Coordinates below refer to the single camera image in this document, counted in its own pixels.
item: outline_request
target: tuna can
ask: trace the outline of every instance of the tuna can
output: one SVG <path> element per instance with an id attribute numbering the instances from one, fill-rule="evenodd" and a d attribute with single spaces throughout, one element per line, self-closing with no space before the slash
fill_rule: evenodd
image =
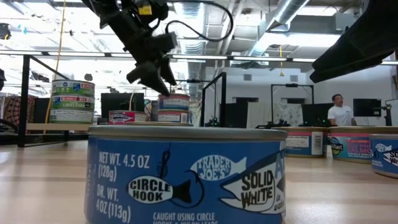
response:
<path id="1" fill-rule="evenodd" d="M 157 112 L 159 110 L 159 101 L 154 100 L 151 102 L 152 109 L 150 110 L 150 121 L 158 121 L 157 120 Z"/>
<path id="2" fill-rule="evenodd" d="M 159 122 L 189 123 L 189 111 L 184 110 L 159 110 Z"/>
<path id="3" fill-rule="evenodd" d="M 328 148 L 328 128 L 280 127 L 288 132 L 286 156 L 324 158 Z"/>
<path id="4" fill-rule="evenodd" d="M 93 124 L 94 111 L 51 109 L 50 123 L 58 124 Z"/>
<path id="5" fill-rule="evenodd" d="M 109 112 L 109 124 L 126 124 L 127 122 L 145 121 L 145 112 L 140 111 L 110 111 Z"/>
<path id="6" fill-rule="evenodd" d="M 52 96 L 52 108 L 82 109 L 94 111 L 95 98 L 87 96 L 56 95 Z"/>
<path id="7" fill-rule="evenodd" d="M 53 95 L 76 95 L 94 97 L 95 84 L 77 80 L 54 80 Z"/>
<path id="8" fill-rule="evenodd" d="M 332 127 L 329 128 L 333 158 L 346 162 L 371 163 L 370 134 L 398 133 L 397 127 Z"/>
<path id="9" fill-rule="evenodd" d="M 155 121 L 146 121 L 146 122 L 126 122 L 128 125 L 149 125 L 149 126 L 188 126 L 192 127 L 192 124 L 187 123 L 176 123 L 176 122 L 155 122 Z"/>
<path id="10" fill-rule="evenodd" d="M 160 110 L 189 110 L 189 96 L 171 93 L 170 96 L 159 95 Z"/>
<path id="11" fill-rule="evenodd" d="M 89 128 L 85 215 L 95 224 L 281 224 L 285 131 Z"/>
<path id="12" fill-rule="evenodd" d="M 398 179 L 398 135 L 371 134 L 369 138 L 373 171 Z"/>

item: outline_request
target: shelf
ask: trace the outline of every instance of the shelf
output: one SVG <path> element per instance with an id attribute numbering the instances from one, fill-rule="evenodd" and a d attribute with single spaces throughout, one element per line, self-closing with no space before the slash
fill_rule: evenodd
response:
<path id="1" fill-rule="evenodd" d="M 87 131 L 92 124 L 39 124 L 27 123 L 26 130 Z"/>

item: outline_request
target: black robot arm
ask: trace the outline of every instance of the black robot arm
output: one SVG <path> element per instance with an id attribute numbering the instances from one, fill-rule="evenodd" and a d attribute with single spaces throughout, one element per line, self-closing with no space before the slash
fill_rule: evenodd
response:
<path id="1" fill-rule="evenodd" d="M 118 6 L 115 0 L 82 0 L 100 18 L 101 28 L 112 28 L 136 60 L 136 68 L 127 74 L 132 83 L 140 79 L 141 84 L 169 96 L 162 78 L 176 85 L 166 53 L 177 45 L 174 32 L 152 35 L 159 22 L 168 16 L 169 7 L 165 0 L 122 0 Z M 158 19 L 155 27 L 149 24 Z"/>

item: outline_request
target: computer monitor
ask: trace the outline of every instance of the computer monitor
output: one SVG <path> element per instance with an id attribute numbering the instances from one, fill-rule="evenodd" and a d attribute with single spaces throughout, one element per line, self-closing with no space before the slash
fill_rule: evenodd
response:
<path id="1" fill-rule="evenodd" d="M 328 112 L 333 103 L 317 103 L 302 105 L 303 122 L 309 126 L 322 126 L 323 121 L 329 124 Z"/>
<path id="2" fill-rule="evenodd" d="M 101 117 L 108 119 L 109 111 L 129 110 L 131 99 L 131 110 L 144 112 L 144 94 L 134 93 L 102 93 L 101 94 Z"/>
<path id="3" fill-rule="evenodd" d="M 355 117 L 380 117 L 381 99 L 354 99 Z"/>

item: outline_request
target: white wall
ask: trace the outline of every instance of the white wall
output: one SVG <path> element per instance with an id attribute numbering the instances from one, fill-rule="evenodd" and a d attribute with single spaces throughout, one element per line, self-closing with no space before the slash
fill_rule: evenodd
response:
<path id="1" fill-rule="evenodd" d="M 316 83 L 314 84 L 315 103 L 331 103 L 331 97 L 334 94 L 341 94 L 344 104 L 351 108 L 354 98 L 380 98 L 384 106 L 386 100 L 394 98 L 391 82 L 394 70 L 395 68 L 391 66 L 377 66 Z M 312 72 L 306 74 L 308 84 L 313 84 L 309 79 Z M 384 116 L 385 112 L 382 112 L 381 118 L 368 118 L 369 125 L 385 126 Z M 358 125 L 368 124 L 365 118 L 356 118 L 356 122 Z"/>
<path id="2" fill-rule="evenodd" d="M 290 82 L 290 75 L 298 75 L 298 84 L 306 84 L 305 73 L 300 69 L 283 69 L 284 77 L 280 76 L 280 69 L 269 71 L 269 69 L 251 68 L 243 70 L 241 68 L 225 68 L 227 73 L 226 103 L 232 103 L 234 97 L 255 97 L 259 102 L 267 103 L 271 106 L 271 84 L 286 84 Z M 211 80 L 214 68 L 206 67 L 206 79 Z M 251 74 L 252 81 L 243 81 L 243 74 Z M 221 103 L 221 79 L 217 83 L 217 105 Z M 303 88 L 280 87 L 274 93 L 274 102 L 281 102 L 281 98 L 305 98 L 308 103 L 311 102 L 311 96 Z M 211 119 L 214 114 L 214 92 L 208 89 L 206 91 L 205 122 Z M 216 116 L 218 116 L 218 107 L 216 106 Z"/>

